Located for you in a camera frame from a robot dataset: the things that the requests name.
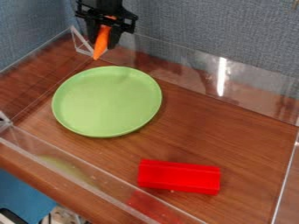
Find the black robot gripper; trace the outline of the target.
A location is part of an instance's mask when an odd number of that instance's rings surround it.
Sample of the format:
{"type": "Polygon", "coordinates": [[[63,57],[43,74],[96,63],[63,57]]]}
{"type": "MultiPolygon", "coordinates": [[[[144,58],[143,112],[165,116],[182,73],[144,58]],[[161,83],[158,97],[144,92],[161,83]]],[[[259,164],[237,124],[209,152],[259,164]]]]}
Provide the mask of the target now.
{"type": "Polygon", "coordinates": [[[123,0],[76,0],[76,4],[76,16],[87,23],[91,44],[96,43],[100,26],[112,26],[107,42],[107,49],[112,50],[123,32],[135,32],[138,15],[126,9],[123,0]]]}

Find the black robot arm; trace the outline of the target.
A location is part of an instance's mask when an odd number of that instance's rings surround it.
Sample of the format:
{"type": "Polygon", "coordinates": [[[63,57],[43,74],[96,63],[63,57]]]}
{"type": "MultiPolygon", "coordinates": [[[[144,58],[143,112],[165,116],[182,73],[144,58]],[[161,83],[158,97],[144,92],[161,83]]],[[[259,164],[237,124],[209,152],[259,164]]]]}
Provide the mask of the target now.
{"type": "Polygon", "coordinates": [[[107,49],[114,49],[122,34],[135,33],[138,15],[126,9],[123,0],[76,0],[76,4],[76,17],[84,19],[90,42],[96,43],[99,31],[107,27],[107,49]]]}

